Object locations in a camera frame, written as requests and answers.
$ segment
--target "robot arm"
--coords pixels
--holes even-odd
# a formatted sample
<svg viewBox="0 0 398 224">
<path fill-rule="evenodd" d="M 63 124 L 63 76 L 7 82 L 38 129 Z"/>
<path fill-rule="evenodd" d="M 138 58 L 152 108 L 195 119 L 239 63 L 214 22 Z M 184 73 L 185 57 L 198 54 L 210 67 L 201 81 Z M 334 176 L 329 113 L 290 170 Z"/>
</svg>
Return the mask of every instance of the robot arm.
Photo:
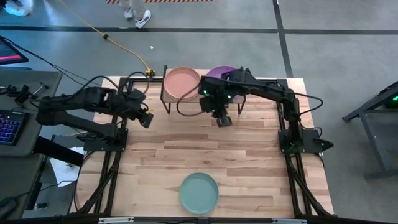
<svg viewBox="0 0 398 224">
<path fill-rule="evenodd" d="M 319 139 L 316 129 L 303 129 L 300 125 L 299 99 L 293 90 L 275 85 L 274 82 L 256 80 L 248 69 L 243 70 L 241 67 L 222 74 L 221 78 L 203 76 L 198 92 L 204 96 L 200 99 L 202 111 L 211 112 L 219 127 L 232 125 L 226 108 L 233 98 L 252 94 L 282 104 L 283 117 L 289 122 L 288 130 L 279 131 L 280 146 L 284 152 L 300 151 L 305 142 L 308 142 L 306 147 L 310 145 L 313 148 L 313 152 L 322 152 L 333 146 L 331 142 Z"/>
<path fill-rule="evenodd" d="M 42 125 L 63 124 L 94 133 L 97 136 L 116 139 L 118 135 L 116 124 L 98 124 L 70 115 L 67 110 L 84 109 L 89 112 L 116 115 L 120 118 L 138 119 L 143 127 L 148 128 L 153 114 L 147 108 L 141 108 L 145 97 L 139 90 L 118 93 L 115 89 L 89 87 L 73 95 L 42 98 L 36 120 Z"/>
</svg>

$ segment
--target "purple bowl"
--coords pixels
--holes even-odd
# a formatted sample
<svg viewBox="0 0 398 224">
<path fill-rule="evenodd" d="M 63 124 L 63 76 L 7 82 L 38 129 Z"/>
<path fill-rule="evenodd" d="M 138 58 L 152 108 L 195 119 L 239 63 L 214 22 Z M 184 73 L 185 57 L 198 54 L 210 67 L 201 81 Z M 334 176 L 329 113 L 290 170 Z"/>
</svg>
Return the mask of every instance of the purple bowl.
<svg viewBox="0 0 398 224">
<path fill-rule="evenodd" d="M 219 67 L 215 67 L 215 68 L 211 69 L 206 75 L 210 76 L 210 77 L 221 78 L 221 74 L 224 74 L 226 72 L 231 72 L 233 70 L 235 70 L 234 67 L 223 65 L 223 66 L 219 66 Z M 238 100 L 238 99 L 240 99 L 240 96 L 234 97 L 234 100 Z"/>
</svg>

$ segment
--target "desk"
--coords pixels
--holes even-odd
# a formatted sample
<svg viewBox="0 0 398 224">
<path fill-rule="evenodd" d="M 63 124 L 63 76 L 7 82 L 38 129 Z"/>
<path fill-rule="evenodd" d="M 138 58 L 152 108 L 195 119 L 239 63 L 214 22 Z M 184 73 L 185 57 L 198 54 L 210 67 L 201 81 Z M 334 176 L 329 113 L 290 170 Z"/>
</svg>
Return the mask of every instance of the desk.
<svg viewBox="0 0 398 224">
<path fill-rule="evenodd" d="M 119 83 L 120 77 L 110 77 Z M 305 93 L 301 78 L 287 79 L 289 88 Z M 145 83 L 134 86 L 143 90 Z M 103 87 L 113 88 L 108 81 Z M 210 114 L 183 117 L 170 114 L 160 101 L 161 83 L 151 83 L 145 103 L 154 110 L 148 129 L 129 121 L 129 139 L 122 155 L 113 201 L 113 216 L 192 217 L 179 202 L 182 180 L 193 172 L 206 172 L 218 183 L 217 207 L 206 217 L 293 217 L 285 159 L 279 150 L 276 103 L 249 95 L 238 116 L 236 105 L 228 109 L 233 126 L 217 127 Z M 300 110 L 308 100 L 298 96 Z M 200 110 L 199 104 L 181 104 L 185 113 Z M 111 117 L 95 114 L 94 121 L 108 123 Z M 312 116 L 302 116 L 304 126 L 313 126 Z M 80 206 L 97 187 L 104 153 L 94 153 L 78 179 Z M 302 154 L 307 185 L 326 210 L 333 213 L 325 172 L 319 158 Z M 301 191 L 300 208 L 304 211 Z"/>
<path fill-rule="evenodd" d="M 14 85 L 21 89 L 23 85 L 29 86 L 29 89 L 36 90 L 40 86 L 40 82 L 45 83 L 50 88 L 43 91 L 39 97 L 54 96 L 61 80 L 61 74 L 58 72 L 38 72 L 38 71 L 21 71 L 21 70 L 1 70 L 0 81 L 2 85 Z M 13 98 L 6 95 L 0 96 L 0 109 L 11 110 L 17 105 Z M 29 109 L 35 109 L 32 105 L 24 104 Z M 16 146 L 0 145 L 0 150 L 21 151 L 21 156 L 25 157 L 0 157 L 0 200 L 5 197 L 19 195 L 28 192 L 34 188 L 37 181 L 38 172 L 44 156 L 41 154 L 30 154 L 35 141 L 39 136 L 41 125 L 35 121 L 35 112 L 32 113 L 28 120 L 23 133 L 18 140 Z M 18 199 L 17 208 L 8 216 L 8 219 L 20 218 L 24 213 L 29 195 L 21 196 Z"/>
</svg>

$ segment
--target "gray desk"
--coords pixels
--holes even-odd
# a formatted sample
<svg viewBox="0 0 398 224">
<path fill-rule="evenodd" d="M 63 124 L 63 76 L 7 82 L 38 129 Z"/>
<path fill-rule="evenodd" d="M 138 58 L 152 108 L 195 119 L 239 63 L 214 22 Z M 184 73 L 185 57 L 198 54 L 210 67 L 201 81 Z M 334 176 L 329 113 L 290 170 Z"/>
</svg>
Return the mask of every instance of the gray desk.
<svg viewBox="0 0 398 224">
<path fill-rule="evenodd" d="M 0 85 L 14 85 L 21 89 L 23 85 L 29 86 L 32 91 L 40 86 L 40 82 L 50 87 L 43 91 L 39 98 L 43 96 L 54 96 L 61 81 L 62 75 L 58 72 L 38 72 L 20 70 L 0 70 Z M 28 102 L 24 104 L 29 109 L 36 110 Z M 17 107 L 13 98 L 6 95 L 0 96 L 0 109 L 10 110 Z M 37 137 L 39 136 L 41 125 L 35 121 L 36 112 L 32 113 L 21 134 L 16 146 L 0 145 L 0 151 L 21 151 L 21 157 L 0 157 L 0 200 L 5 197 L 19 195 L 33 189 L 40 166 L 44 159 L 43 155 L 30 154 L 33 150 Z M 8 219 L 21 218 L 30 195 L 22 196 L 18 199 L 17 208 L 8 216 Z"/>
</svg>

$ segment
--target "metal rack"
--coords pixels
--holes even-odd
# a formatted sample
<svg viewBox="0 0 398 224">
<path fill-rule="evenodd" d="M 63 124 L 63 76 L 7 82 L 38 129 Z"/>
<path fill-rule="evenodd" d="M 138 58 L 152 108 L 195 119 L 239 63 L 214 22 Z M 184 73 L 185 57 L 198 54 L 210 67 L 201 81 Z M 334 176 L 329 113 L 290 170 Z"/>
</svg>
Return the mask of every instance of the metal rack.
<svg viewBox="0 0 398 224">
<path fill-rule="evenodd" d="M 394 109 L 377 109 L 378 107 L 384 105 L 388 101 L 391 101 L 394 97 L 398 95 L 398 82 L 393 83 L 389 87 L 383 89 L 377 96 L 371 98 L 358 109 L 352 111 L 348 115 L 342 117 L 344 122 L 350 122 L 354 118 L 361 118 L 363 128 L 366 131 L 366 135 L 371 143 L 371 147 L 376 156 L 376 159 L 380 165 L 381 172 L 366 174 L 365 179 L 377 179 L 383 177 L 392 177 L 398 175 L 398 169 L 394 167 L 391 157 L 386 149 L 379 147 L 377 143 L 377 138 L 372 131 L 368 114 L 369 113 L 396 113 L 398 110 Z"/>
</svg>

